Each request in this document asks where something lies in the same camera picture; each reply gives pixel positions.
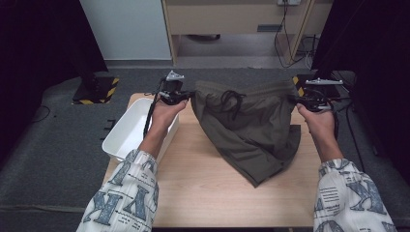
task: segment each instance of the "olive green garment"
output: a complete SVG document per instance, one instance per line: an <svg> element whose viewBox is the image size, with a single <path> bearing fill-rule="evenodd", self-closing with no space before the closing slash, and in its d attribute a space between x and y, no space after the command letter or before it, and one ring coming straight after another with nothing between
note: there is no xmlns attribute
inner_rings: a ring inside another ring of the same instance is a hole
<svg viewBox="0 0 410 232"><path fill-rule="evenodd" d="M192 109L223 158L254 187L284 170L301 140L300 125L290 125L297 96L291 79L235 89L197 81Z"/></svg>

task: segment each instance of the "white printed shirt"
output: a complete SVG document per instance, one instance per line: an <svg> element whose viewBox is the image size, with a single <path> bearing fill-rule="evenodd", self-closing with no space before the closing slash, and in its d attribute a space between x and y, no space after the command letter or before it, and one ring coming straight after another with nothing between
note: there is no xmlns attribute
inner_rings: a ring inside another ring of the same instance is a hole
<svg viewBox="0 0 410 232"><path fill-rule="evenodd" d="M347 159L319 168L314 231L396 231L376 185Z"/></svg>
<svg viewBox="0 0 410 232"><path fill-rule="evenodd" d="M77 232L151 231L158 207L157 163L133 150L88 203Z"/></svg>

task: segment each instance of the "white plastic bin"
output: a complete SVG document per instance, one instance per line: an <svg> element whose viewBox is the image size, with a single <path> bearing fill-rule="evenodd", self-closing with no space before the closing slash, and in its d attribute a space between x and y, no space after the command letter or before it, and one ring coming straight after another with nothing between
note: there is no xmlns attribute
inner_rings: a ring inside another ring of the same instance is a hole
<svg viewBox="0 0 410 232"><path fill-rule="evenodd" d="M113 158L123 160L132 149L138 148L143 139L143 131L152 102L153 100L150 99L139 99L132 104L103 141L102 149L106 153ZM161 161L178 126L179 115L174 118L168 128L168 135L162 143L157 163Z"/></svg>

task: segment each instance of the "person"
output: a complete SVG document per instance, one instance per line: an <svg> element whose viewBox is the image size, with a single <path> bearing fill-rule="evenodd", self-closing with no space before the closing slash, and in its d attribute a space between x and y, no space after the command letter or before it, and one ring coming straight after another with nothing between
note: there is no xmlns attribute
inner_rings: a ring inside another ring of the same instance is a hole
<svg viewBox="0 0 410 232"><path fill-rule="evenodd" d="M151 231L159 195L156 157L167 129L187 102L156 103L151 127L141 144L90 200L76 231Z"/></svg>
<svg viewBox="0 0 410 232"><path fill-rule="evenodd" d="M322 162L313 231L396 231L374 182L339 149L333 112L313 113L302 104L296 106Z"/></svg>
<svg viewBox="0 0 410 232"><path fill-rule="evenodd" d="M167 128L187 101L159 101L152 126L89 202L77 231L150 231L158 206L155 161ZM322 162L313 231L396 231L375 184L347 160L334 136L331 111L313 113L297 104Z"/></svg>

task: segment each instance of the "wooden cabinet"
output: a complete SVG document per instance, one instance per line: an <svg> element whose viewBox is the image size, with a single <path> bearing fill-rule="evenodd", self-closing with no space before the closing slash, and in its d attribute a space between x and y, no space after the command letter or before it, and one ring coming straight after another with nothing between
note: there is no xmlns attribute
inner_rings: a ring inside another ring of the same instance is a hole
<svg viewBox="0 0 410 232"><path fill-rule="evenodd" d="M168 39L174 63L181 35L263 33L260 27L279 28L284 7L273 0L162 0ZM304 34L320 34L332 7L329 0L302 0L288 6L286 32L278 42L287 63L292 62Z"/></svg>

